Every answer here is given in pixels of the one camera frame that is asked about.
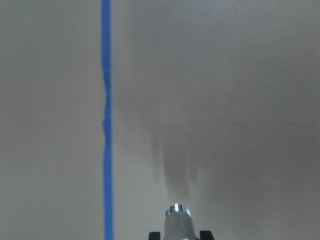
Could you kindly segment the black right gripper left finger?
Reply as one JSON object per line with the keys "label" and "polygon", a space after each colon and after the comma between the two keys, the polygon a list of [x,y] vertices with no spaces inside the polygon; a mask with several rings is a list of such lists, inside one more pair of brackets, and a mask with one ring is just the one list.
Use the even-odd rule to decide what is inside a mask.
{"label": "black right gripper left finger", "polygon": [[161,240],[161,233],[158,231],[152,231],[148,234],[148,240]]}

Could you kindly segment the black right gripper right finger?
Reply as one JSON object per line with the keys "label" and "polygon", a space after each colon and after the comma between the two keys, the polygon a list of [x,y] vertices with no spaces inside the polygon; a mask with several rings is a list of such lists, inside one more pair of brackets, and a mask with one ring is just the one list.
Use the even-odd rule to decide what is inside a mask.
{"label": "black right gripper right finger", "polygon": [[200,240],[213,240],[213,234],[210,230],[201,230],[199,232]]}

